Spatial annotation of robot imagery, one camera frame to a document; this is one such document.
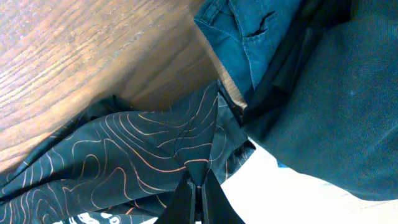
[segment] denim jeans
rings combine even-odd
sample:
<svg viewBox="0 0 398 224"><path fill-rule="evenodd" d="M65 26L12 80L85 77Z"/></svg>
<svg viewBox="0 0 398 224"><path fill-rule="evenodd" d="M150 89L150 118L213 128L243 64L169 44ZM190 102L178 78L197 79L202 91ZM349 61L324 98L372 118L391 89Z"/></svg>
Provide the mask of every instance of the denim jeans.
<svg viewBox="0 0 398 224"><path fill-rule="evenodd" d="M208 0L195 22L248 102L300 0Z"/></svg>

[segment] dark fabric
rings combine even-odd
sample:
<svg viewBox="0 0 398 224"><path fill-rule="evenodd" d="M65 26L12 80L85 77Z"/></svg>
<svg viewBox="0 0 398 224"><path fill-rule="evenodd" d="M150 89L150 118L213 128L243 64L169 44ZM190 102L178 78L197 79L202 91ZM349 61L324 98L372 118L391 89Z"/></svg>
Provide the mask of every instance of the dark fabric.
<svg viewBox="0 0 398 224"><path fill-rule="evenodd" d="M169 206L155 224L234 223L244 224L228 202L211 169L202 186L190 181L186 172L173 194Z"/></svg>
<svg viewBox="0 0 398 224"><path fill-rule="evenodd" d="M306 1L299 11L245 132L297 172L361 199L397 199L398 1Z"/></svg>
<svg viewBox="0 0 398 224"><path fill-rule="evenodd" d="M252 149L216 82L167 111L112 96L0 175L0 223L140 223L159 216L182 175L224 182Z"/></svg>
<svg viewBox="0 0 398 224"><path fill-rule="evenodd" d="M207 0L195 22L248 101L301 0Z"/></svg>

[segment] wood grain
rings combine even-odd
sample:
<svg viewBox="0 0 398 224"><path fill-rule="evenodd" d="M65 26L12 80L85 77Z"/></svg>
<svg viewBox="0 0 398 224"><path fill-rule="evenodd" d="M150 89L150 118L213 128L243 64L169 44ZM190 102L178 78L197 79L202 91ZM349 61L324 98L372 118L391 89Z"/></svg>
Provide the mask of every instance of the wood grain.
<svg viewBox="0 0 398 224"><path fill-rule="evenodd" d="M0 1L0 172L102 97L159 110L215 79L203 2Z"/></svg>

